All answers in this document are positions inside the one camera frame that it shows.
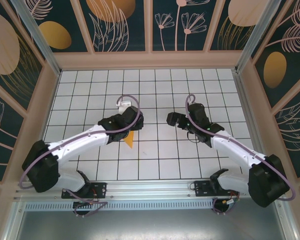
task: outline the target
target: gold circle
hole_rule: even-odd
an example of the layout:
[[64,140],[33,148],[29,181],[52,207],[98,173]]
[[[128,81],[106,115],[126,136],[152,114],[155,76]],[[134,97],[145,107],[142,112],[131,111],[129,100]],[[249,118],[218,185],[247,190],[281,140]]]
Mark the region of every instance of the gold circle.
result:
[[280,52],[271,53],[264,66],[264,81],[270,88],[276,88],[282,82],[286,73],[287,62]]
[[135,0],[86,0],[90,10],[99,19],[110,23],[119,22],[120,18],[114,19],[115,10],[112,2],[115,4],[118,10],[122,10],[126,19],[131,17],[131,15],[134,13]]
[[65,49],[71,45],[71,36],[61,24],[46,21],[39,25],[39,29],[50,47]]
[[229,19],[239,27],[254,26],[258,23],[268,0],[231,0]]
[[19,63],[18,35],[11,24],[0,15],[0,74],[12,73]]

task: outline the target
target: white grid floor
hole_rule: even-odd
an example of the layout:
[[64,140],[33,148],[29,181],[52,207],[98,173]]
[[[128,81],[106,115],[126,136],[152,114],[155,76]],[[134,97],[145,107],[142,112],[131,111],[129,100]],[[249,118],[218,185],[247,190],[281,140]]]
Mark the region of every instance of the white grid floor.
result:
[[145,123],[134,134],[133,149],[114,142],[81,154],[65,167],[83,171],[92,181],[209,178],[220,168],[241,173],[225,155],[189,141],[186,131],[166,124],[168,113],[185,113],[189,93],[206,107],[213,122],[252,148],[229,69],[64,71],[44,141],[68,138],[117,114],[116,100],[131,94],[140,101]]

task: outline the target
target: orange object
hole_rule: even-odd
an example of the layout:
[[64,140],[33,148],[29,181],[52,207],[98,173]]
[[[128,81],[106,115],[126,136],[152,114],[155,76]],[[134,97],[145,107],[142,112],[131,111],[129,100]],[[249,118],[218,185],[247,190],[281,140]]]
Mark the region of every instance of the orange object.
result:
[[131,131],[129,135],[125,139],[123,139],[126,142],[126,144],[129,145],[130,148],[133,147],[133,137],[134,137],[134,131]]

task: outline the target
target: mounting plate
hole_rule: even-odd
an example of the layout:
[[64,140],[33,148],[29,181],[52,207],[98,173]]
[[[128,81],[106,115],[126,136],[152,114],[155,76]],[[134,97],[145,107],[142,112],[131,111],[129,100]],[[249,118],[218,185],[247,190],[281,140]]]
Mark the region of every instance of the mounting plate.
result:
[[[86,195],[80,195],[78,194],[78,197],[82,198],[82,199],[104,199],[105,195],[106,195],[106,185],[107,183],[105,182],[92,182],[91,183],[91,190],[86,194]],[[73,199],[74,197],[72,197],[67,191],[62,191],[61,194],[61,198],[62,199]]]
[[224,189],[218,189],[216,192],[212,189],[210,185],[209,180],[203,180],[203,181],[195,181],[193,182],[194,184],[194,189],[193,187],[191,188],[192,190],[195,191],[195,196],[198,197],[217,197],[217,196],[230,196],[231,192],[234,192],[235,194],[238,194],[236,191],[232,190],[224,190]]

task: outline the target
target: enclosure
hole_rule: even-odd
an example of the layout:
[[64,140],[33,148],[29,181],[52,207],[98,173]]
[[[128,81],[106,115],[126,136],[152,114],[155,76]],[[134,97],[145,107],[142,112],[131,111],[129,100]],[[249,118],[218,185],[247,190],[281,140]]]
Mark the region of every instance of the enclosure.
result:
[[[77,219],[61,189],[20,188],[36,141],[88,130],[125,94],[144,115],[133,147],[64,165],[107,184],[104,208]],[[193,182],[247,172],[167,124],[189,94],[239,142],[278,156],[296,198],[261,208],[240,195],[231,213],[211,211],[225,196],[197,197]],[[0,0],[0,239],[34,238],[300,240],[300,0]]]

